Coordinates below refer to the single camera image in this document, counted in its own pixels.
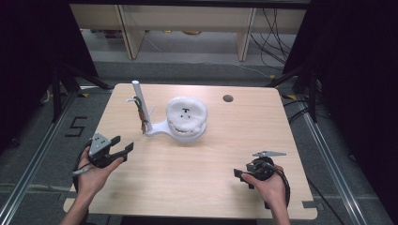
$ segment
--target floor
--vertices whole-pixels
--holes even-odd
[[[126,64],[182,64],[197,66],[208,65],[227,65],[237,67],[239,69],[249,70],[260,77],[269,78],[269,74],[260,71],[258,68],[267,67],[281,70],[284,60],[281,50],[278,50],[279,43],[275,38],[269,40],[272,46],[268,49],[277,55],[279,59],[275,59],[261,52],[253,39],[249,45],[248,55],[245,62],[237,59],[237,50],[234,34],[225,33],[200,33],[198,35],[187,35],[183,32],[163,32],[148,31],[145,34],[144,42],[134,60],[130,60],[126,53],[125,45],[121,38],[105,38],[102,32],[92,32],[90,30],[82,30],[82,35],[86,41],[87,48],[90,51],[92,59],[97,66],[103,63],[126,63]],[[263,38],[259,34],[253,34],[253,38],[259,43],[264,43]],[[280,36],[283,43],[291,47],[294,43],[295,36]],[[283,45],[286,52],[289,48]],[[290,84],[281,85],[280,91],[286,97],[283,103],[292,102],[288,99],[291,90]],[[106,105],[108,94],[93,95],[92,98],[98,98],[95,105],[87,105],[84,99],[78,97],[72,107],[77,112],[90,111],[95,114],[92,116],[94,121],[86,129],[95,130],[95,125],[100,119],[100,113],[95,112],[95,108],[103,108]],[[289,104],[285,106],[286,116],[292,120],[291,128],[295,136],[295,141],[300,151],[300,156],[306,174],[311,178],[310,181],[316,183],[316,187],[321,190],[320,194],[312,187],[314,199],[317,202],[319,216],[315,221],[293,221],[293,224],[336,224],[342,223],[329,210],[330,203],[337,211],[344,224],[392,224],[386,214],[383,206],[374,195],[372,188],[367,183],[366,178],[356,166],[355,160],[349,156],[349,150],[344,146],[344,140],[339,136],[337,128],[332,121],[328,119],[329,115],[326,109],[317,108],[319,121],[317,124],[312,123],[308,114],[299,113],[301,117],[295,115],[297,111],[302,110],[305,104]],[[31,158],[37,156],[36,149],[40,148],[42,139],[46,137],[47,130],[57,130],[60,135],[65,135],[64,130],[68,130],[66,125],[62,127],[52,127],[52,124],[45,118],[51,116],[51,104],[44,104],[39,109],[33,119],[27,125],[27,129],[21,134],[22,137],[35,137],[30,139],[29,143],[22,143],[22,146],[29,151],[16,151],[13,148],[6,151],[1,157],[0,170],[0,200],[5,203],[9,200],[9,194],[27,171],[25,170],[32,163]],[[74,115],[67,115],[67,120],[72,119]],[[69,150],[63,149],[62,146],[68,145],[67,142],[61,142],[57,139],[53,141],[52,146],[59,146],[58,150],[43,152],[41,164],[38,163],[37,174],[31,178],[32,183],[26,188],[27,194],[21,202],[16,212],[12,212],[11,224],[56,224],[58,219],[63,217],[62,210],[65,192],[69,190],[69,180],[59,186],[52,185],[52,180],[59,180],[59,174],[67,171],[69,168],[56,168],[54,164],[57,160],[70,160],[68,156]],[[67,167],[68,163],[60,163],[60,167]],[[50,175],[45,173],[46,170],[59,170],[51,172]],[[107,215],[94,215],[91,221],[97,224],[120,224],[122,217],[111,217]],[[258,225],[269,224],[269,221],[257,220]]]

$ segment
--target background table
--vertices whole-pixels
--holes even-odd
[[[182,143],[167,135],[147,137],[133,102],[129,83],[118,84],[100,119],[97,132],[120,135],[118,152],[134,142],[129,160],[114,171],[90,206],[91,213],[203,218],[271,218],[256,190],[234,177],[246,170],[253,152],[285,152],[274,157],[291,186],[288,207],[293,219],[314,219],[312,202],[290,127],[279,94],[273,88],[141,84],[151,122],[166,118],[168,101],[195,97],[207,105],[207,130],[194,142]],[[234,98],[223,100],[225,95]],[[73,199],[64,205],[68,210]]]

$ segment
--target table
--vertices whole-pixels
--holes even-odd
[[[273,88],[141,84],[151,122],[166,118],[174,97],[199,98],[207,105],[207,130],[194,142],[177,142],[167,135],[147,137],[133,102],[132,84],[121,83],[100,119],[97,132],[120,135],[111,149],[118,152],[134,142],[129,159],[115,170],[90,205],[90,213],[184,218],[271,218],[257,191],[234,177],[233,169],[246,170],[253,152],[285,152],[274,157],[291,186],[288,207],[292,219],[314,219],[312,202],[292,132],[278,91]],[[232,102],[223,100],[225,95]],[[64,209],[73,203],[68,198]]]

